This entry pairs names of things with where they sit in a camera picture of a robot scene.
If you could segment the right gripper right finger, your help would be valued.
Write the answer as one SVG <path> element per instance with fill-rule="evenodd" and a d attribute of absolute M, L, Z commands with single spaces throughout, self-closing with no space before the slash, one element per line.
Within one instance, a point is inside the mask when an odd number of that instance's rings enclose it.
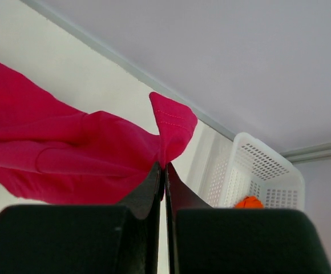
<path fill-rule="evenodd" d="M 311 220 L 293 209 L 212 208 L 165 169 L 171 273 L 331 273 Z"/>

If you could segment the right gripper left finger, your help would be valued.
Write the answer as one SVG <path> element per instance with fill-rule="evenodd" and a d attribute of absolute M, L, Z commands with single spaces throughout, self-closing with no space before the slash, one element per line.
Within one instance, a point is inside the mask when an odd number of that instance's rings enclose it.
<path fill-rule="evenodd" d="M 0 273 L 156 273 L 162 169 L 114 205 L 0 212 Z"/>

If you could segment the magenta t shirt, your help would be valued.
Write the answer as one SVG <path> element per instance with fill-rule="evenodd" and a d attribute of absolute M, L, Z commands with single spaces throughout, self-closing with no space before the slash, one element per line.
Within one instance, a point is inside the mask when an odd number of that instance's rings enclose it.
<path fill-rule="evenodd" d="M 156 92 L 154 135 L 104 111 L 77 110 L 0 63 L 0 184 L 50 204 L 114 204 L 190 142 L 197 117 Z"/>

